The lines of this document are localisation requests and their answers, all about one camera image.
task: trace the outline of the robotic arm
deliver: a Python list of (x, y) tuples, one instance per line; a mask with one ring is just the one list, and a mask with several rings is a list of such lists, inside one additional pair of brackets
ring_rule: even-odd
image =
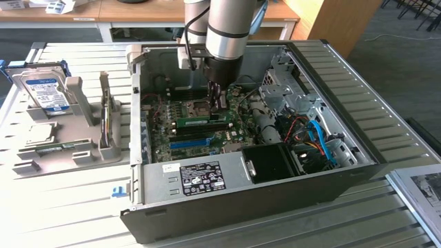
[[(200, 68), (204, 59), (202, 70), (208, 79), (209, 103), (212, 111), (216, 111), (226, 108), (225, 91), (238, 77), (252, 23), (260, 24), (268, 1), (184, 0), (184, 2), (186, 30), (181, 42), (186, 43), (188, 40), (189, 44), (205, 44), (205, 47), (202, 47), (204, 51), (180, 48), (180, 68), (192, 70)], [(257, 3), (260, 10), (254, 17)]]

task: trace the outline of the blue pcie slot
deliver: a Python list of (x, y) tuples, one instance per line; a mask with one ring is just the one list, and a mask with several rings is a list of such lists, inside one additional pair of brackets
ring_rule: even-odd
[(209, 146), (209, 143), (214, 137), (204, 138), (194, 141), (184, 141), (177, 143), (170, 143), (170, 149), (189, 148), (196, 146)]

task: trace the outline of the blue latch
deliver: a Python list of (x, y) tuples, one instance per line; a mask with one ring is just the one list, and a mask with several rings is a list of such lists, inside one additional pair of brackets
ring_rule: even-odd
[(0, 59), (0, 72), (2, 73), (2, 75), (6, 77), (8, 81), (12, 83), (12, 78), (9, 77), (9, 75), (6, 74), (6, 62), (4, 60)]
[(118, 197), (124, 197), (124, 196), (128, 196), (125, 187), (122, 187), (122, 186), (113, 187), (112, 197), (118, 198)]
[(62, 67), (62, 70), (64, 70), (64, 74), (66, 76), (72, 76), (70, 71), (69, 71), (69, 67), (68, 67), (68, 62), (62, 59), (60, 61), (60, 64), (61, 64), (61, 67)]

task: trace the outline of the blue hard drive label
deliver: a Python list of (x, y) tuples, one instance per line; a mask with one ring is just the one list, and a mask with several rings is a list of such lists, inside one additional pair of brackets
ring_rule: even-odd
[(69, 108), (64, 93), (57, 91), (58, 82), (56, 79), (26, 80), (26, 84), (41, 108), (48, 111), (64, 111)]

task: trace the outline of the power supply label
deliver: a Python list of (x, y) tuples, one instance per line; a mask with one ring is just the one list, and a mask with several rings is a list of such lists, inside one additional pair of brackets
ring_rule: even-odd
[(184, 195), (197, 195), (226, 189), (218, 161), (181, 166)]
[(56, 89), (58, 87), (56, 79), (26, 80), (26, 84), (41, 108), (48, 111), (62, 111), (69, 108), (66, 97)]

